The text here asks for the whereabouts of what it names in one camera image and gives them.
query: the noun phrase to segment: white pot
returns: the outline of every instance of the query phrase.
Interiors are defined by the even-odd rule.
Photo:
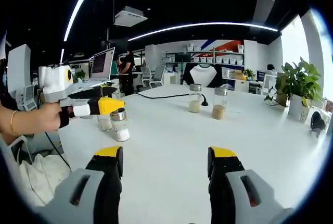
[[[305,117],[304,114],[306,113],[309,113],[309,108],[303,106],[302,97],[298,95],[292,95],[290,99],[288,115],[297,120],[303,120]]]

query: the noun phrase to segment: computer monitor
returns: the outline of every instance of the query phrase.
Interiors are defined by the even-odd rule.
[[[184,54],[184,53],[175,54],[175,62],[189,63],[191,62],[191,54]]]
[[[107,49],[94,55],[91,80],[109,80],[114,48]]]
[[[19,110],[30,111],[37,108],[33,97],[34,88],[35,85],[32,84],[16,91],[15,100]]]
[[[265,71],[257,70],[257,81],[263,82],[265,78]]]

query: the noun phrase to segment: potted plant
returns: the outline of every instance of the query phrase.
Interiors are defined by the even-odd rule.
[[[300,119],[304,111],[308,111],[308,100],[320,99],[318,92],[321,87],[317,81],[321,75],[313,64],[308,64],[302,58],[298,65],[293,64],[295,67],[289,63],[282,66],[284,75],[276,78],[275,89],[282,91],[290,100],[288,114]]]
[[[77,83],[79,81],[79,78],[81,80],[85,78],[85,72],[83,70],[80,70],[73,75],[73,82]]]
[[[244,70],[244,74],[246,75],[246,77],[249,79],[249,81],[252,80],[252,77],[254,76],[254,72],[251,69],[246,69]]]

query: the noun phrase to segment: black ceiling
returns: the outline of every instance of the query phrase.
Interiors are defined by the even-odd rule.
[[[32,50],[32,66],[37,67],[59,63],[62,48],[65,48],[64,59],[72,58],[77,52],[90,57],[99,51],[101,40],[106,38],[107,27],[110,27],[110,38],[117,39],[188,23],[253,22],[257,1],[260,0],[114,0],[115,13],[128,5],[142,10],[148,17],[131,28],[112,25],[113,0],[85,0],[67,43],[63,43],[63,36],[77,0],[9,1],[7,41],[12,48],[27,43]],[[273,28],[281,29],[297,12],[304,10],[303,4],[295,5],[294,0],[272,3],[267,20],[262,24]],[[255,39],[268,44],[278,36],[279,33],[250,31],[247,27],[200,26],[163,32],[131,41],[131,44],[134,48],[141,48],[147,44],[189,39]]]

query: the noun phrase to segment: person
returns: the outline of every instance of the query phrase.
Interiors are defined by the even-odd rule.
[[[267,65],[267,71],[266,71],[266,74],[271,74],[271,75],[277,77],[277,72],[276,72],[275,67],[274,67],[273,64],[268,64],[268,65]]]
[[[134,93],[133,89],[133,75],[132,69],[134,67],[134,56],[130,49],[127,50],[127,55],[120,59],[119,62],[119,73],[123,74],[120,76],[120,83],[122,92],[127,95]]]
[[[2,62],[0,76],[4,73],[5,65]],[[47,103],[40,109],[20,112],[15,99],[7,91],[6,83],[0,81],[0,133],[7,145],[20,135],[57,130],[61,111],[59,103]]]

